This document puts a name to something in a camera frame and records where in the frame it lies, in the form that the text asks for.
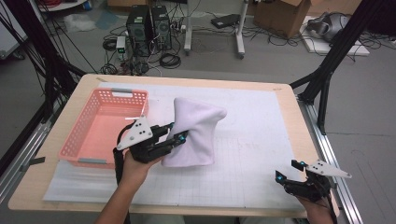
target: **gray floor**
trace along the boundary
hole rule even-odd
[[[76,8],[67,13],[80,13]],[[103,65],[103,36],[125,19],[114,18],[102,9],[87,12],[94,21],[108,23],[89,32],[70,37],[95,69]],[[210,26],[209,19],[199,22]],[[69,59],[85,71],[91,68],[62,36]],[[318,68],[323,60],[307,53],[303,43],[297,47],[275,46],[267,36],[245,38],[246,56],[238,59],[231,36],[210,33],[194,34],[192,53],[180,52],[178,69],[161,69],[163,77],[243,80],[253,82],[291,83]],[[332,78],[326,118],[326,130],[335,155],[345,171],[353,174],[347,183],[364,223],[394,223],[396,220],[396,187],[392,171],[396,165],[396,51],[382,47],[369,49],[369,57],[345,58]],[[43,102],[42,92],[28,60],[0,62],[0,155],[10,147],[24,125]],[[158,77],[157,70],[147,73]],[[92,222],[95,213],[20,212],[7,209],[7,199],[0,207],[0,223],[81,223]],[[188,223],[232,223],[231,218],[188,218]],[[346,223],[343,216],[340,223]]]

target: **black stand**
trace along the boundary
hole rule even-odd
[[[318,111],[318,127],[322,134],[326,134],[324,123],[332,74],[341,61],[347,56],[350,49],[355,45],[361,33],[385,1],[386,0],[362,0],[347,23],[346,28],[336,39],[329,54],[325,57],[319,68],[310,75],[290,84],[291,87],[295,89],[308,83],[304,92],[298,95],[299,100],[308,105],[312,105],[317,95],[321,92]]]

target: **pink basket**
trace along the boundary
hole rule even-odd
[[[59,152],[73,165],[114,168],[117,137],[133,118],[149,112],[146,91],[97,88],[92,91]]]

